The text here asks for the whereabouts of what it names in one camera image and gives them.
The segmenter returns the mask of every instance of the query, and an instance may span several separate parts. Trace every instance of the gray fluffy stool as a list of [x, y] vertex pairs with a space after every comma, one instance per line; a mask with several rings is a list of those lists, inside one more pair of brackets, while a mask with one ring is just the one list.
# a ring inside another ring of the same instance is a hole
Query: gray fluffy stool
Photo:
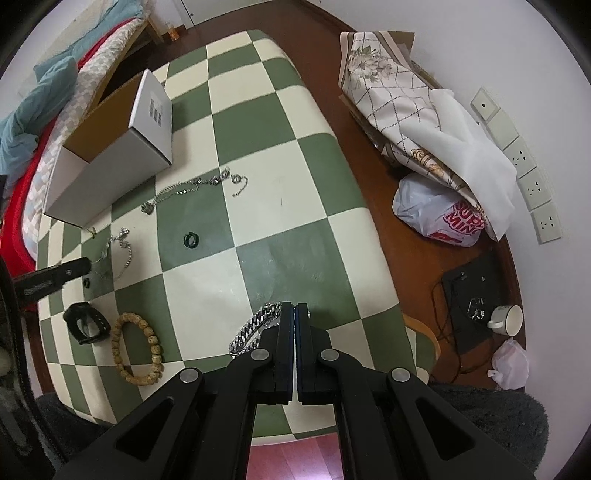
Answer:
[[429, 382], [474, 425], [535, 472], [548, 443], [548, 417], [540, 402], [516, 390], [489, 390]]

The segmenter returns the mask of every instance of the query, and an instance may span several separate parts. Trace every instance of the blue cloth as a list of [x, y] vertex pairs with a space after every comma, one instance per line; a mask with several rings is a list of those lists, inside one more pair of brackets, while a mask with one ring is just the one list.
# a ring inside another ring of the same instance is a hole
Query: blue cloth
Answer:
[[130, 18], [143, 16], [144, 8], [141, 0], [119, 0], [105, 12], [99, 24], [84, 35], [84, 37], [75, 41], [63, 52], [35, 65], [33, 68], [35, 70], [35, 77], [39, 81], [52, 65], [65, 57], [72, 56], [76, 61], [80, 60], [113, 27]]
[[38, 137], [74, 94], [78, 66], [74, 57], [54, 64], [13, 113], [0, 120], [0, 175], [7, 175], [2, 197], [10, 198], [26, 172]]

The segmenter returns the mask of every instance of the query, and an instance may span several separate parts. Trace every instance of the blue blanket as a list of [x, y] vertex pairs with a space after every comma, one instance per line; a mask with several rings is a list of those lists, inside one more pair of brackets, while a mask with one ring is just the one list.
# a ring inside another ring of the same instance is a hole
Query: blue blanket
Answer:
[[76, 59], [59, 60], [17, 109], [0, 120], [0, 175], [8, 176], [2, 198], [12, 195], [31, 162], [39, 135], [74, 94], [77, 77]]

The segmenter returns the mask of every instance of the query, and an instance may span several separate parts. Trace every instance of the cuban link chain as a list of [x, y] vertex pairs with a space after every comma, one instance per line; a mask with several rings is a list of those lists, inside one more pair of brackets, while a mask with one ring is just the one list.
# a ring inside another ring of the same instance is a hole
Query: cuban link chain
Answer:
[[228, 353], [232, 355], [232, 358], [236, 358], [243, 353], [252, 352], [258, 348], [259, 341], [261, 340], [261, 332], [269, 328], [280, 315], [281, 303], [265, 303], [258, 309], [228, 346]]

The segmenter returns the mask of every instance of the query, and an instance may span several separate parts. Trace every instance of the folded fabric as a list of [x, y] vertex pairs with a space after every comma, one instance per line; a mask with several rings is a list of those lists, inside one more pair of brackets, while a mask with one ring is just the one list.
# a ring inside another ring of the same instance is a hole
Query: folded fabric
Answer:
[[114, 26], [134, 17], [143, 17], [144, 7], [141, 0], [119, 0], [107, 10], [100, 19], [99, 24], [90, 30], [82, 38], [75, 41], [67, 49], [57, 55], [42, 61], [33, 68], [35, 76], [39, 80], [52, 65], [65, 57], [72, 56], [76, 61], [80, 60], [88, 50], [100, 40]]
[[4, 199], [10, 198], [15, 183], [27, 170], [43, 128], [74, 93], [77, 76], [76, 60], [63, 58], [46, 71], [17, 109], [0, 121], [0, 175], [8, 176]]
[[500, 239], [511, 223], [517, 171], [453, 97], [453, 92], [431, 90], [431, 101], [441, 130], [409, 118], [400, 122], [400, 132], [435, 155], [467, 183], [482, 205], [496, 238]]
[[339, 85], [350, 100], [350, 108], [369, 123], [374, 134], [371, 138], [382, 155], [458, 192], [485, 219], [487, 233], [497, 240], [466, 182], [400, 131], [401, 123], [411, 119], [440, 128], [430, 85], [412, 70], [398, 45], [408, 35], [387, 31], [341, 33]]

